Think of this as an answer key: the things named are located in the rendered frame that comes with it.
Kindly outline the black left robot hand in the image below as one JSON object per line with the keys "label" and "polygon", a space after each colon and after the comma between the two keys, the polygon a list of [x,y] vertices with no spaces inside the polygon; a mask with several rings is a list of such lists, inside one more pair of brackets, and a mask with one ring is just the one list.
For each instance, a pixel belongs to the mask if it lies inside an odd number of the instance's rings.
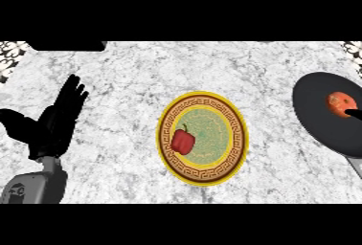
{"label": "black left robot hand", "polygon": [[87,95],[81,78],[70,75],[38,120],[0,108],[0,123],[8,137],[27,144],[29,160],[45,156],[58,158],[66,152]]}

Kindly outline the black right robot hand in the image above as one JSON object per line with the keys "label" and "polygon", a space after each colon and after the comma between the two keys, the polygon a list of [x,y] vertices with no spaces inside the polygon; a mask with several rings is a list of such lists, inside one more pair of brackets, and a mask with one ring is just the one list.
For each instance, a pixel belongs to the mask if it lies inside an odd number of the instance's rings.
{"label": "black right robot hand", "polygon": [[345,114],[362,121],[362,110],[358,110],[358,109],[347,109],[345,110]]}

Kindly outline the dark grey pan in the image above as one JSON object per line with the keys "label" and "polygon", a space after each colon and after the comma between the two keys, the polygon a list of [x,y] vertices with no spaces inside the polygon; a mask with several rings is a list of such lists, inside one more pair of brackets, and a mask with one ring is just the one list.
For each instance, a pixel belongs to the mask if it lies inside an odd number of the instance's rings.
{"label": "dark grey pan", "polygon": [[326,97],[344,92],[362,110],[362,87],[347,78],[324,72],[305,74],[292,88],[292,107],[313,138],[339,153],[362,179],[362,120],[341,118],[326,107]]}

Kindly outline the yellow patterned plate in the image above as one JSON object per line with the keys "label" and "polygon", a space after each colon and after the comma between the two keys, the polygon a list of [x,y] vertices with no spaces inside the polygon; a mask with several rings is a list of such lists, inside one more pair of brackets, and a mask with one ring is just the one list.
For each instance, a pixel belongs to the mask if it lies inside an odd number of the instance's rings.
{"label": "yellow patterned plate", "polygon": [[[171,149],[177,129],[186,124],[194,145],[186,155]],[[212,186],[237,172],[246,159],[248,132],[243,116],[218,94],[193,91],[166,105],[154,132],[157,155],[175,177],[193,186]]]}

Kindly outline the orange tomato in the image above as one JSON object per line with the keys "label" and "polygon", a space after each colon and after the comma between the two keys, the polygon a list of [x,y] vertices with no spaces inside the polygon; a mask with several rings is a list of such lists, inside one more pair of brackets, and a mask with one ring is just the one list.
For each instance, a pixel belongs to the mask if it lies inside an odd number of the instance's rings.
{"label": "orange tomato", "polygon": [[355,101],[344,92],[332,92],[326,97],[326,106],[332,114],[341,118],[348,118],[347,109],[355,109]]}

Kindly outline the black appliance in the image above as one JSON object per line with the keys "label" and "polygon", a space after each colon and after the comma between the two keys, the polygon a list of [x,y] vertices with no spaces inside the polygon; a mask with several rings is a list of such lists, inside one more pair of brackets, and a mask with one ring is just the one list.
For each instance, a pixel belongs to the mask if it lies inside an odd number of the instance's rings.
{"label": "black appliance", "polygon": [[27,45],[36,51],[100,52],[106,44],[106,41],[27,41]]}

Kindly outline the red bell pepper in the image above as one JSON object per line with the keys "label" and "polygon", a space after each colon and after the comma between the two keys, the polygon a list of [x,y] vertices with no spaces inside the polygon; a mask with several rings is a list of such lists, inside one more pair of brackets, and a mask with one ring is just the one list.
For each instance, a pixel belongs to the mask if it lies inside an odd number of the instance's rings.
{"label": "red bell pepper", "polygon": [[183,129],[177,129],[171,140],[171,149],[180,154],[186,155],[194,145],[194,137],[187,132],[186,124],[181,125]]}

